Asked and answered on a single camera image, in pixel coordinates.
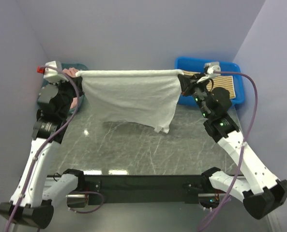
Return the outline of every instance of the gray wall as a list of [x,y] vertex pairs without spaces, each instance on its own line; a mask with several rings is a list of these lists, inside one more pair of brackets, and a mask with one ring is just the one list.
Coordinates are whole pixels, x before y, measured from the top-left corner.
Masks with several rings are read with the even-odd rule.
[[[0,202],[8,201],[22,175],[35,122],[46,55],[18,4],[0,0]],[[0,231],[5,220],[0,216]]]
[[50,59],[97,70],[232,61],[265,0],[17,0]]
[[[249,143],[279,178],[287,179],[287,0],[267,0],[235,60],[258,88],[257,117]],[[246,81],[246,104],[239,110],[246,128],[253,89]],[[287,232],[287,202],[277,211]]]

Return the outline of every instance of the white bracket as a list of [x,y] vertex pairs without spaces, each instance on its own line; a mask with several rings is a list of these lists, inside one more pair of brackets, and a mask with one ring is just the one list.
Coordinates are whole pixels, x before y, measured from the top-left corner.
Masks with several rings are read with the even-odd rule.
[[[19,181],[19,184],[12,195],[10,201],[13,201],[13,205],[17,203],[18,198],[21,195],[21,191],[23,185],[26,181],[27,173],[30,168],[30,164],[32,159],[34,158],[36,152],[40,148],[40,146],[45,142],[45,139],[37,138],[31,142],[31,149],[27,164],[25,166],[25,170],[23,172],[22,178]],[[27,190],[25,192],[25,197],[23,198],[20,206],[25,207],[25,205],[29,204],[31,207],[38,207],[42,202],[42,193],[45,185],[46,176],[48,173],[48,169],[50,168],[50,164],[52,163],[53,157],[57,152],[60,144],[53,141],[48,143],[44,149],[41,151],[41,154],[36,161],[36,164],[33,168],[31,179],[28,183]]]
[[219,62],[211,62],[211,63],[206,63],[205,68],[207,68],[207,72],[205,73],[206,76],[201,77],[197,83],[204,82],[205,80],[208,79],[214,79],[219,76],[219,74],[215,74],[214,71],[220,71],[220,63]]
[[[241,131],[233,131],[228,134],[227,138],[222,138],[218,142],[237,165],[239,163],[242,141],[243,135]],[[253,194],[263,193],[264,187],[271,189],[277,185],[276,180],[278,180],[278,177],[268,170],[247,143],[244,145],[241,172],[249,183]]]
[[55,208],[71,191],[77,188],[78,177],[72,174],[63,174],[61,178],[43,193],[43,200],[52,200]]
[[[51,61],[51,62],[46,63],[45,65],[61,70],[61,63],[59,61]],[[64,75],[59,74],[57,71],[53,69],[48,69],[48,68],[45,69],[43,78],[47,80],[49,83],[57,83],[59,81],[68,81]]]
[[[233,178],[233,176],[229,176],[223,171],[218,171],[213,173],[213,175],[209,177],[209,180],[213,188],[226,192]],[[243,192],[249,191],[250,189],[250,185],[246,180],[237,179],[232,190],[230,191],[230,195],[243,202]]]

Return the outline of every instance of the red clip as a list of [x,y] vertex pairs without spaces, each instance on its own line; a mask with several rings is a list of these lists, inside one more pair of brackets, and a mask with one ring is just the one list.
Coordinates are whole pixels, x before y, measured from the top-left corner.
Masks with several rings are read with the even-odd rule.
[[37,68],[37,73],[42,73],[42,74],[44,74],[44,73],[45,73],[45,68],[40,68],[40,66],[38,66],[38,68]]

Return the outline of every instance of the towel fold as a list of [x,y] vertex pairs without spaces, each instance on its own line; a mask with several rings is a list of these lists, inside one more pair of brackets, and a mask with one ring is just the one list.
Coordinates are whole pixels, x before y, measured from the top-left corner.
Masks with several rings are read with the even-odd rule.
[[135,122],[169,132],[182,70],[79,71],[85,96],[103,122]]

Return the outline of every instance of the cable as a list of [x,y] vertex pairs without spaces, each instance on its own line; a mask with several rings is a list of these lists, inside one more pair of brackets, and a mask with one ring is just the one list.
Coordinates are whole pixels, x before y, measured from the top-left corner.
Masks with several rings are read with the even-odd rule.
[[55,175],[56,175],[56,174],[58,175],[59,178],[61,177],[61,174],[59,174],[59,173],[54,173],[54,174],[53,174],[53,180],[55,180],[55,181],[57,182],[57,179],[55,179]]
[[[62,74],[64,75],[67,80],[70,82],[70,84],[73,86],[75,92],[76,92],[76,97],[79,99],[80,98],[80,95],[79,95],[79,90],[78,88],[76,87],[75,83],[73,82],[72,78],[70,76],[68,76],[67,74],[63,73],[62,71],[58,70],[57,68],[54,68],[54,67],[51,67],[51,66],[42,66],[40,67],[40,69],[45,69],[45,68],[48,68],[48,69],[53,69],[55,71],[57,71],[59,74]],[[76,105],[76,108],[73,112],[73,114],[70,116],[70,118],[66,121],[66,123],[64,125],[62,125],[56,132],[54,132],[50,137],[47,138],[47,140],[45,140],[45,142],[39,147],[39,149],[37,150],[34,158],[32,159],[32,162],[31,162],[31,165],[29,167],[29,170],[28,170],[28,173],[27,173],[27,176],[26,176],[26,180],[25,180],[25,183],[23,185],[23,188],[22,188],[22,191],[20,193],[20,196],[17,200],[17,202],[15,203],[15,207],[9,217],[9,220],[7,221],[7,224],[6,224],[6,228],[5,228],[5,232],[8,232],[9,231],[9,228],[11,226],[11,223],[12,223],[12,220],[13,220],[13,217],[18,209],[18,207],[20,206],[20,204],[22,203],[22,200],[24,198],[24,195],[25,195],[25,192],[27,190],[27,187],[28,187],[28,184],[29,184],[29,181],[31,179],[31,175],[32,175],[32,171],[33,171],[33,168],[36,164],[36,161],[38,159],[38,157],[40,156],[41,154],[41,151],[43,150],[43,148],[57,135],[59,134],[63,129],[65,129],[68,124],[71,122],[71,120],[74,118],[74,116],[76,115],[77,111],[79,109],[79,104]]]
[[256,111],[257,111],[257,102],[258,102],[258,95],[257,95],[257,88],[256,88],[256,85],[255,85],[255,82],[252,80],[251,77],[249,77],[248,75],[246,74],[243,74],[241,72],[218,72],[218,71],[214,71],[213,73],[217,73],[217,74],[230,74],[230,75],[241,75],[241,76],[244,76],[246,77],[252,84],[253,88],[254,88],[254,94],[255,94],[255,104],[254,104],[254,109],[253,109],[253,114],[252,114],[252,117],[251,117],[251,122],[250,122],[250,125],[245,133],[245,136],[243,137],[243,141],[242,141],[242,146],[241,146],[241,150],[240,150],[240,156],[239,156],[239,162],[238,162],[238,167],[235,171],[235,175],[234,175],[234,178],[232,179],[232,182],[230,183],[230,186],[227,190],[227,192],[225,193],[225,196],[224,198],[221,200],[220,204],[218,205],[217,208],[215,208],[214,210],[212,210],[202,221],[201,223],[199,224],[198,228],[197,228],[197,232],[202,232],[204,231],[208,226],[209,224],[212,222],[212,220],[216,217],[216,215],[219,213],[219,211],[221,210],[221,208],[224,206],[224,204],[228,201],[228,199],[230,199],[230,191],[232,190],[236,180],[237,180],[237,177],[240,173],[240,168],[241,168],[241,165],[242,165],[242,160],[243,160],[243,152],[244,152],[244,144],[247,140],[247,138],[249,137],[249,134],[250,134],[250,131],[251,131],[251,128],[253,126],[253,123],[254,123],[254,120],[255,120],[255,115],[256,115]]
[[69,210],[71,210],[72,212],[75,212],[77,214],[90,214],[90,213],[93,213],[95,212],[96,210],[100,209],[101,206],[103,206],[104,202],[105,202],[105,198],[103,196],[103,194],[99,193],[99,192],[91,192],[91,191],[85,191],[85,192],[79,192],[79,193],[82,193],[82,194],[94,194],[94,195],[98,195],[100,196],[101,198],[101,202],[100,202],[100,205],[97,206],[96,208],[90,210],[90,211],[77,211],[73,208],[69,208]]
[[210,89],[210,92],[212,91],[212,89],[213,89],[213,86],[214,86],[214,81],[213,81],[213,79],[209,79],[210,81],[211,81],[211,89]]

